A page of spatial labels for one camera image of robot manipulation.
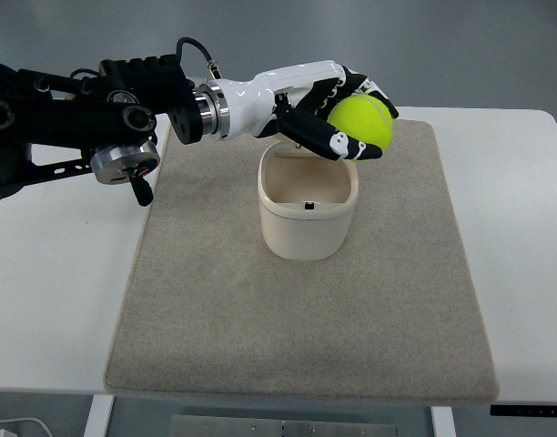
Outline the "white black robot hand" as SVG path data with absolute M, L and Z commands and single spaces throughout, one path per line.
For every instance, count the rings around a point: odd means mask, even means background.
M 194 91 L 204 135 L 281 134 L 330 160 L 380 158 L 382 141 L 361 140 L 328 122 L 332 109 L 354 96 L 373 97 L 386 115 L 399 116 L 375 82 L 332 60 L 269 70 L 246 82 L 214 78 Z

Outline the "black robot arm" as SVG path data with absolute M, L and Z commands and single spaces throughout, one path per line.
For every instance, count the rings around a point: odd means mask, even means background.
M 148 206 L 146 177 L 159 164 L 157 116 L 168 115 L 185 144 L 218 128 L 213 104 L 196 95 L 181 67 L 186 45 L 221 77 L 190 37 L 170 55 L 104 60 L 70 76 L 0 64 L 0 202 L 30 185 L 92 173 L 102 184 L 130 184 L 137 203 Z

